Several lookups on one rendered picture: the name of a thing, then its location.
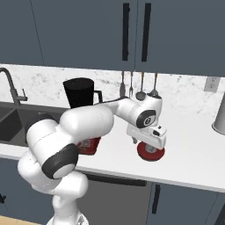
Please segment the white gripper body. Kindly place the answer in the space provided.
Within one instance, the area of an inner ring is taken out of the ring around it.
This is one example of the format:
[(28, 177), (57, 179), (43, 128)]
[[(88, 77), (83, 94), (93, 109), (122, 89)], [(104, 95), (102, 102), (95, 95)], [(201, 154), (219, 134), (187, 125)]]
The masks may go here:
[(166, 143), (167, 129), (157, 125), (145, 128), (137, 128), (133, 125), (127, 126), (127, 134), (136, 140), (144, 142), (156, 149), (163, 149)]

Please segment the red round blender lid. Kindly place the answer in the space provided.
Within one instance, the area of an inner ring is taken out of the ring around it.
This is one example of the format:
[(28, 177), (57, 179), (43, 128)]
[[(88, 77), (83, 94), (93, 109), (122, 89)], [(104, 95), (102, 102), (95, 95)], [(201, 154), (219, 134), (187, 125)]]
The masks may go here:
[(154, 162), (160, 160), (164, 156), (165, 149), (157, 149), (144, 142), (140, 142), (137, 146), (138, 155), (146, 161)]

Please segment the black blender with red base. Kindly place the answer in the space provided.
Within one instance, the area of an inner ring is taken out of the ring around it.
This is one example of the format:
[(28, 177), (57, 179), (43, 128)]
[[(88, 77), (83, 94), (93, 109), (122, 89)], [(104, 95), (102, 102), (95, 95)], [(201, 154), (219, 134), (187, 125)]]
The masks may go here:
[[(95, 93), (98, 94), (98, 102), (103, 102), (102, 91), (94, 90), (94, 82), (90, 78), (73, 78), (64, 81), (62, 84), (71, 108), (93, 105)], [(79, 153), (89, 156), (94, 155), (97, 151), (99, 142), (100, 137), (79, 142)]]

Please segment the hanging grey ladle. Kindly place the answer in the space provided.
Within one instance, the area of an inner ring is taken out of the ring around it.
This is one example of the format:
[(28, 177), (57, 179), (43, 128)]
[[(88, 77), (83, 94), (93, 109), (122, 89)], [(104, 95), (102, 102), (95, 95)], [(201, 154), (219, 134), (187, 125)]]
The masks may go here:
[(143, 91), (143, 82), (144, 82), (144, 73), (142, 73), (141, 90), (135, 94), (135, 97), (140, 101), (143, 101), (143, 99), (145, 99), (146, 96), (146, 93)]

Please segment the hanging grey spoon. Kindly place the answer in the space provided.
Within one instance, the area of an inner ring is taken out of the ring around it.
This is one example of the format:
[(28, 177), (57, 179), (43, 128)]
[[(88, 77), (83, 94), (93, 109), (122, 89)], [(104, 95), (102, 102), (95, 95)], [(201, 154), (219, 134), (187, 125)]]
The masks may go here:
[(156, 80), (157, 80), (157, 73), (155, 73), (154, 89), (150, 92), (151, 96), (158, 96), (158, 91), (156, 90)]

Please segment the hanging grey spatula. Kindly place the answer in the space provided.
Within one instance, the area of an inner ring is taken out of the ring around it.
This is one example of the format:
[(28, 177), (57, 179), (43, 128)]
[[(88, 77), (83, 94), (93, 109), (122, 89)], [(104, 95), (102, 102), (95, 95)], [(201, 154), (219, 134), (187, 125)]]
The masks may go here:
[(124, 83), (124, 71), (121, 71), (120, 97), (126, 96), (126, 85)]

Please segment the hanging grey fork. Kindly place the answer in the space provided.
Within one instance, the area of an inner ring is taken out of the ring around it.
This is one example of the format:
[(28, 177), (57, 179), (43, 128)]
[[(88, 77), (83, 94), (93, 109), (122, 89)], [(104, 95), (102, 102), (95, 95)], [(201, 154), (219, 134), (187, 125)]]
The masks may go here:
[(134, 72), (130, 72), (130, 87), (129, 87), (129, 97), (131, 98), (134, 93), (134, 88), (133, 88), (133, 77), (134, 77)]

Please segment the grey dishwasher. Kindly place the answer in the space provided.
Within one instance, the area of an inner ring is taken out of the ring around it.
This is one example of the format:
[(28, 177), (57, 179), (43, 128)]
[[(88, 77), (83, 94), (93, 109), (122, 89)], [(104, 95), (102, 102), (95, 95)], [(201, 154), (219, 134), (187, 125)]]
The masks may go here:
[(150, 182), (131, 186), (89, 180), (78, 206), (90, 225), (146, 225), (150, 190)]

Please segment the pale grey cone-shaped container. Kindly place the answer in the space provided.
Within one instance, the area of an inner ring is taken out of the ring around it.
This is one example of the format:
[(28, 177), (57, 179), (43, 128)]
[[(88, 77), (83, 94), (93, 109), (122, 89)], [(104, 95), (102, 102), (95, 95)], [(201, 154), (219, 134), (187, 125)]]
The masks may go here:
[(225, 135), (225, 93), (223, 94), (221, 105), (212, 124), (212, 128), (215, 132)]

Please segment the slate blue lower cupboard door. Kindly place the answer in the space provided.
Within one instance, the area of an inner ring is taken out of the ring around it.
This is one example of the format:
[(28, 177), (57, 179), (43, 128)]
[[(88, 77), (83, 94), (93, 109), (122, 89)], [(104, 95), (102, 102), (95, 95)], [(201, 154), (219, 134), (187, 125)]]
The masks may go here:
[(214, 223), (213, 225), (225, 225), (225, 193), (218, 195), (214, 205)]
[[(156, 185), (161, 186), (161, 192), (156, 214), (152, 214)], [(153, 183), (146, 225), (205, 225), (217, 195), (217, 192)]]
[(17, 167), (17, 160), (0, 158), (0, 215), (46, 225), (54, 215), (52, 197), (34, 191)]

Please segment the slate blue upper cupboard door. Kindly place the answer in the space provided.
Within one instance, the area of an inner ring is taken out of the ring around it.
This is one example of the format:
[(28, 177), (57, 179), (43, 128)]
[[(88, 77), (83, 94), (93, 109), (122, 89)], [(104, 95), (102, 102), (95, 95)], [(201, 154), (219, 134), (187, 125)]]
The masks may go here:
[[(46, 66), (134, 70), (137, 0), (31, 0)], [(128, 60), (122, 61), (123, 4)]]
[[(151, 14), (142, 62), (145, 3), (151, 3)], [(225, 76), (225, 0), (138, 0), (135, 69)]]

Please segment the dark grey sink basin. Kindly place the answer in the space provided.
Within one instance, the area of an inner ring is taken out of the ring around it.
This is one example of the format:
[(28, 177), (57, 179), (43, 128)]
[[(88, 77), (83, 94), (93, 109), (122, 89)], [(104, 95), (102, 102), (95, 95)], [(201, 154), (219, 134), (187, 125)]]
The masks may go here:
[(49, 113), (59, 120), (66, 108), (0, 102), (0, 143), (26, 147), (25, 124), (39, 113)]

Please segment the dark grey sink tap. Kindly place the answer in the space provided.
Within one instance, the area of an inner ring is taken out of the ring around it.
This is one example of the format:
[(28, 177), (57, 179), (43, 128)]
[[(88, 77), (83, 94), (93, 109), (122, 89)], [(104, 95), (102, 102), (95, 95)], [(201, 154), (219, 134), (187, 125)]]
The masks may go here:
[(22, 90), (23, 95), (19, 96), (18, 92), (17, 92), (17, 90), (14, 86), (14, 83), (12, 81), (11, 74), (10, 74), (9, 70), (6, 69), (6, 68), (0, 68), (0, 73), (1, 72), (3, 72), (7, 77), (7, 80), (8, 80), (9, 86), (10, 86), (11, 96), (12, 96), (14, 104), (16, 106), (20, 106), (22, 101), (28, 100), (28, 97), (25, 95), (25, 90)]

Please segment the narrow slate blue cupboard door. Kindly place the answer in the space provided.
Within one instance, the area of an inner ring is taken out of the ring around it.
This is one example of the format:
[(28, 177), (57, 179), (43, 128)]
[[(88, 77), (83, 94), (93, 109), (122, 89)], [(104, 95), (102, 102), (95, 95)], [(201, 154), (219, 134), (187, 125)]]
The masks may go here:
[(30, 0), (0, 0), (0, 63), (43, 65)]

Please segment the grey wall outlet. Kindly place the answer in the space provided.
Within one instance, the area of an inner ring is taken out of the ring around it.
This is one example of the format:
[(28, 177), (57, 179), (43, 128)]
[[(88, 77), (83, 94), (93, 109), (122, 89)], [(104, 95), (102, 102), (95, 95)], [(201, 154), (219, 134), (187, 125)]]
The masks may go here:
[(217, 92), (220, 80), (221, 79), (219, 77), (208, 76), (205, 83), (204, 91)]

